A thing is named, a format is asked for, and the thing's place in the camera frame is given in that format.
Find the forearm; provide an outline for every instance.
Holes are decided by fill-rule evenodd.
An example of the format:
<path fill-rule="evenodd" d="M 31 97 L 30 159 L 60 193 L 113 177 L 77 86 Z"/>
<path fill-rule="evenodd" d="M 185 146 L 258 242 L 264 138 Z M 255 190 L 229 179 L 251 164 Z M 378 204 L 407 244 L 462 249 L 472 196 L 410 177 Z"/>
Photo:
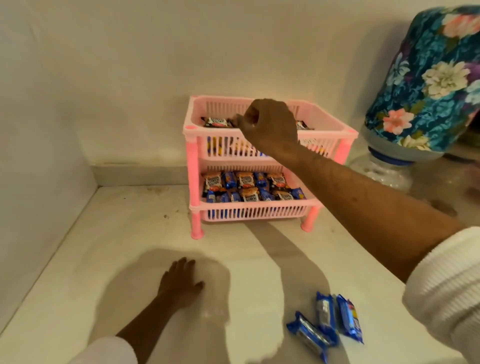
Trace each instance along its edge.
<path fill-rule="evenodd" d="M 465 228 L 428 204 L 298 145 L 279 162 L 293 171 L 380 263 L 402 281 L 436 245 Z"/>
<path fill-rule="evenodd" d="M 147 362 L 160 334 L 174 313 L 171 300 L 158 296 L 117 334 L 132 346 L 138 364 Z"/>

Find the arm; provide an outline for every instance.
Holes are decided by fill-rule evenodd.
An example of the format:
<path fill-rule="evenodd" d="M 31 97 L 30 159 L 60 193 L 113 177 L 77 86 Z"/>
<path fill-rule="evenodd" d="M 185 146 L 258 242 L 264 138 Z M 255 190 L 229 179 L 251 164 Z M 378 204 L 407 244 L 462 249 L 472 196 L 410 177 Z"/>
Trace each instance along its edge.
<path fill-rule="evenodd" d="M 157 297 L 117 334 L 131 345 L 138 364 L 147 362 L 173 314 L 190 306 L 202 291 L 204 283 L 193 281 L 194 265 L 187 258 L 173 262 L 162 277 Z"/>
<path fill-rule="evenodd" d="M 465 228 L 431 206 L 298 144 L 283 102 L 255 100 L 237 124 L 261 152 L 294 172 L 381 264 L 403 282 L 436 245 Z"/>

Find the pink plastic basket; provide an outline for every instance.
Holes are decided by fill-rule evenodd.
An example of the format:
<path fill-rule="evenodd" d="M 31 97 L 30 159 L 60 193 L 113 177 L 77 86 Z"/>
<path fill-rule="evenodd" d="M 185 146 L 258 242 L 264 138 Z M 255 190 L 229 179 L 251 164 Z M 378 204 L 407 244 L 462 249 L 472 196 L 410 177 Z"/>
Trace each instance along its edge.
<path fill-rule="evenodd" d="M 248 219 L 298 218 L 307 216 L 301 227 L 310 232 L 323 206 L 299 178 L 273 158 L 262 154 L 246 141 L 240 129 L 204 128 L 201 117 L 228 118 L 243 114 L 253 101 L 244 97 L 192 96 L 188 105 L 183 134 L 187 144 L 187 164 L 192 211 L 192 238 L 204 232 L 201 219 L 210 222 Z M 338 163 L 345 163 L 358 133 L 322 110 L 302 100 L 287 101 L 297 120 L 313 130 L 299 130 L 300 143 Z M 301 187 L 306 200 L 230 202 L 211 204 L 201 197 L 202 173 L 216 170 L 282 172 L 291 188 Z"/>

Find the white wall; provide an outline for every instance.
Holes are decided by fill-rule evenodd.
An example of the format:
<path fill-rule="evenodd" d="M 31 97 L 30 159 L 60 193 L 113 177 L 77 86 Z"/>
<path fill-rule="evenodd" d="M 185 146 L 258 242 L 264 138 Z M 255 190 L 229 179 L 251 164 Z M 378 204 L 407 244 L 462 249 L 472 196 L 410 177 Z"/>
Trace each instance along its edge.
<path fill-rule="evenodd" d="M 162 166 L 185 164 L 189 95 L 304 98 L 359 126 L 414 15 L 464 2 L 24 1 L 90 162 Z"/>
<path fill-rule="evenodd" d="M 96 189 L 32 29 L 0 1 L 0 331 Z"/>

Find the hand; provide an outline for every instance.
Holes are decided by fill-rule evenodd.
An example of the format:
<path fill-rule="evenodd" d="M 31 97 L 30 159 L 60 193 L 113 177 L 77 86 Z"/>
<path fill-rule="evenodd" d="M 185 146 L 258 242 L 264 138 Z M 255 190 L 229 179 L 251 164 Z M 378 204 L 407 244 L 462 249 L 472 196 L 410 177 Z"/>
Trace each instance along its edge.
<path fill-rule="evenodd" d="M 190 306 L 204 288 L 202 281 L 194 284 L 194 268 L 195 261 L 183 257 L 163 274 L 157 296 L 171 301 L 174 310 Z"/>
<path fill-rule="evenodd" d="M 295 118 L 285 102 L 255 100 L 234 124 L 255 148 L 276 160 L 298 147 Z"/>

